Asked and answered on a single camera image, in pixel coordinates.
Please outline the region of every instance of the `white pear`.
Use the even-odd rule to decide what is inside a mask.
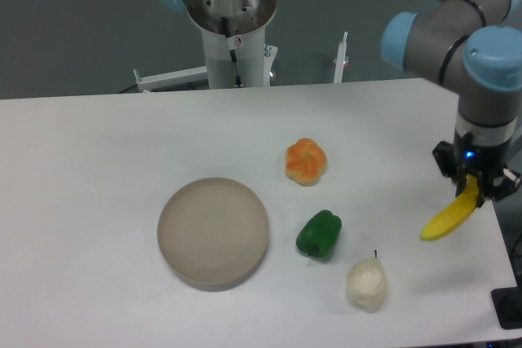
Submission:
[[[383,265],[375,257],[358,262],[348,272],[346,280],[348,296],[367,311],[377,310],[387,291],[387,278]]]

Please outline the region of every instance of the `pepper stem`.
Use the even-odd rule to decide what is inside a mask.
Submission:
[[[312,246],[310,251],[308,252],[308,257],[315,257],[319,253],[319,246],[316,244]]]

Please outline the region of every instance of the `green bell pepper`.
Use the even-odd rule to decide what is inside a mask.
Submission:
[[[334,248],[342,225],[339,216],[322,210],[308,221],[297,236],[297,249],[308,257],[326,257]]]

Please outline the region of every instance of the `black cable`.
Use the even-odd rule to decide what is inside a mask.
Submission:
[[[135,83],[132,86],[127,87],[126,89],[123,89],[122,91],[118,91],[118,94],[125,94],[127,91],[131,91],[132,89],[135,89],[138,87],[138,85]]]
[[[230,30],[228,29],[228,19],[224,16],[221,17],[221,27],[223,28],[225,38],[230,38],[232,35],[230,34]],[[232,59],[234,69],[236,71],[236,86],[243,87],[243,81],[241,80],[241,74],[239,73],[239,67],[237,66],[237,56],[235,49],[230,50],[230,57]]]

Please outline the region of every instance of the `orange bread roll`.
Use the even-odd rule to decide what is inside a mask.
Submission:
[[[326,154],[311,139],[300,139],[286,150],[286,175],[296,183],[309,187],[326,170]]]

